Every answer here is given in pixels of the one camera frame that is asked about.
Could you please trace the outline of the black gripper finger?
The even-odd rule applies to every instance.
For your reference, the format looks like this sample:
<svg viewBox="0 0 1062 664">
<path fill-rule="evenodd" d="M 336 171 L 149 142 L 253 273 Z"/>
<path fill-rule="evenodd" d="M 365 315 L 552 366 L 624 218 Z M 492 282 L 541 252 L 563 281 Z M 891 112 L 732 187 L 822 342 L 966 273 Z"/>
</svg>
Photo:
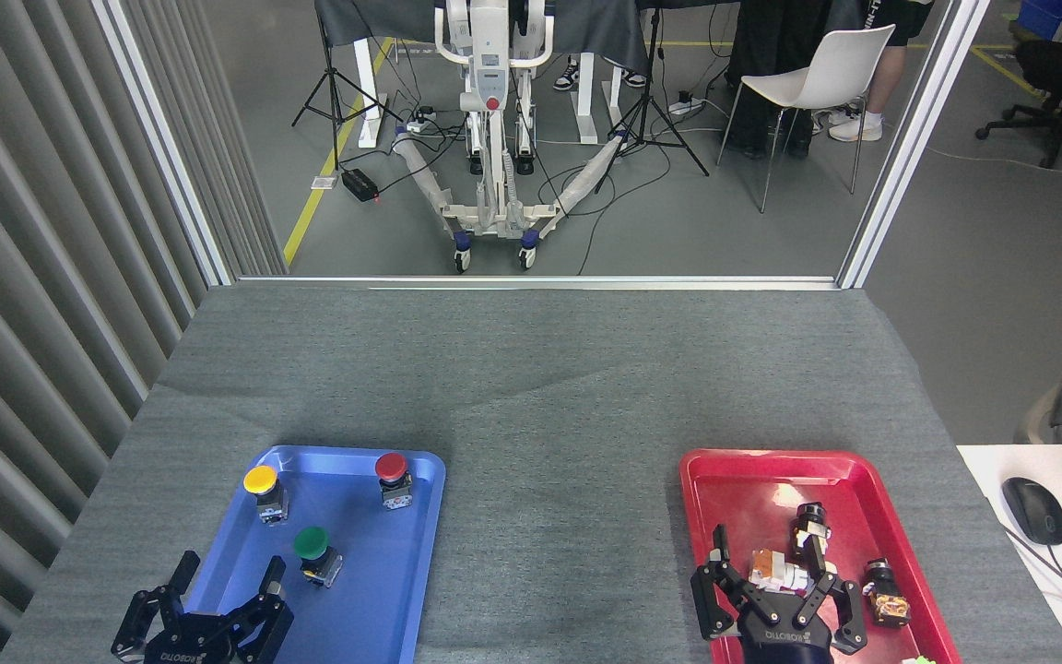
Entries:
<svg viewBox="0 0 1062 664">
<path fill-rule="evenodd" d="M 793 626 L 800 632 L 810 632 L 809 642 L 820 650 L 835 648 L 845 656 L 854 656 L 867 647 L 867 627 L 858 585 L 833 571 L 826 562 L 826 532 L 796 532 L 793 534 L 796 563 L 808 571 L 812 585 L 802 597 L 793 614 Z M 833 632 L 823 632 L 823 622 L 818 610 L 826 599 L 835 606 L 838 626 Z"/>
<path fill-rule="evenodd" d="M 112 652 L 121 661 L 195 661 L 186 635 L 182 595 L 201 563 L 195 551 L 185 551 L 170 580 L 131 597 Z"/>
<path fill-rule="evenodd" d="M 260 588 L 252 599 L 225 614 L 225 637 L 232 645 L 232 663 L 274 663 L 294 613 L 282 598 L 286 564 L 281 556 L 270 559 Z"/>
<path fill-rule="evenodd" d="M 729 555 L 726 525 L 713 530 L 713 547 L 707 562 L 692 573 L 690 583 L 692 601 L 702 639 L 719 639 L 732 626 L 746 626 L 746 618 L 754 617 L 746 627 L 751 635 L 759 634 L 758 623 L 771 626 L 773 608 L 764 597 L 763 589 L 750 583 L 746 576 L 732 566 Z"/>
</svg>

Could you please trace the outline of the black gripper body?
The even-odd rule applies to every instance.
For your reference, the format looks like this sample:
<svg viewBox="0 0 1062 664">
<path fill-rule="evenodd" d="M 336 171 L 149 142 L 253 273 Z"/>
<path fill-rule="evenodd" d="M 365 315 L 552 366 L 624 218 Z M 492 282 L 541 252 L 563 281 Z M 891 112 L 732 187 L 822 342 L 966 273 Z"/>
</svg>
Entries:
<svg viewBox="0 0 1062 664">
<path fill-rule="evenodd" d="M 768 625 L 756 612 L 737 619 L 743 663 L 834 663 L 829 626 L 819 617 L 808 625 L 793 622 Z"/>
<path fill-rule="evenodd" d="M 144 663 L 232 663 L 242 635 L 242 627 L 223 615 L 184 614 L 178 627 L 145 639 Z"/>
</svg>

